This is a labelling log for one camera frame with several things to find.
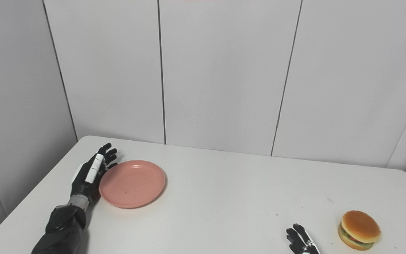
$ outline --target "black robotic forearm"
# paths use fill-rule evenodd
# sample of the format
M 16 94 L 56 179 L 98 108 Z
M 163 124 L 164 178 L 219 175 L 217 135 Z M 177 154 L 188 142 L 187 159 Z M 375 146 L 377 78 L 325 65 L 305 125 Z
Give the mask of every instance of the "black robotic forearm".
M 105 172 L 117 165 L 117 163 L 110 164 L 117 158 L 117 149 L 107 151 L 111 146 L 111 143 L 102 146 L 79 169 L 72 183 L 68 204 L 56 206 L 53 210 L 45 234 L 35 245 L 31 254 L 77 253 L 82 232 L 86 227 L 87 206 L 98 200 L 100 194 L 98 187 Z
M 84 209 L 74 205 L 57 206 L 32 254 L 76 254 L 85 226 Z

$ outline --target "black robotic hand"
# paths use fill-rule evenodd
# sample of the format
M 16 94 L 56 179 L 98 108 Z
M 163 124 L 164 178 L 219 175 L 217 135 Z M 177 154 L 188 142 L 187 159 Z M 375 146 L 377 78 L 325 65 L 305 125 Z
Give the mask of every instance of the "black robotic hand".
M 286 238 L 290 241 L 289 248 L 295 254 L 320 254 L 316 244 L 306 233 L 302 225 L 294 223 L 286 230 Z
M 116 148 L 107 151 L 111 146 L 111 143 L 102 146 L 88 162 L 82 165 L 71 185 L 70 196 L 86 196 L 90 202 L 99 198 L 100 192 L 98 188 L 101 178 L 111 167 L 117 165 L 117 163 L 111 164 L 117 159 Z
M 86 208 L 97 201 L 103 175 L 117 163 L 117 149 L 111 143 L 102 146 L 90 160 L 82 165 L 73 180 L 68 204 L 56 206 L 51 212 L 45 234 L 32 250 L 32 254 L 76 254 L 86 227 Z

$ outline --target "hamburger bun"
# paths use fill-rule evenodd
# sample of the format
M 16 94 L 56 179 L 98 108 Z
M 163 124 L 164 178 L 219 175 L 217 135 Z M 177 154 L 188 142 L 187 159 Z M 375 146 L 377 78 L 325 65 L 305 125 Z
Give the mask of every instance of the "hamburger bun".
M 380 238 L 380 228 L 375 220 L 361 211 L 348 211 L 338 226 L 338 235 L 349 247 L 370 249 Z

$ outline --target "white table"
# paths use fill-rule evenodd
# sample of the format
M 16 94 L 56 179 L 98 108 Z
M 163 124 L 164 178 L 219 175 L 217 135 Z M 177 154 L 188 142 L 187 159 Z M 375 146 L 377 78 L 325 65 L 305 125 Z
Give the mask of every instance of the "white table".
M 344 212 L 362 210 L 382 230 L 367 253 L 406 254 L 405 172 L 103 137 L 82 138 L 0 225 L 1 254 L 31 252 L 52 209 L 68 201 L 77 166 L 109 141 L 119 161 L 151 161 L 168 183 L 137 209 L 101 199 L 81 253 L 292 254 L 285 230 L 298 222 L 323 254 L 359 254 L 337 226 Z

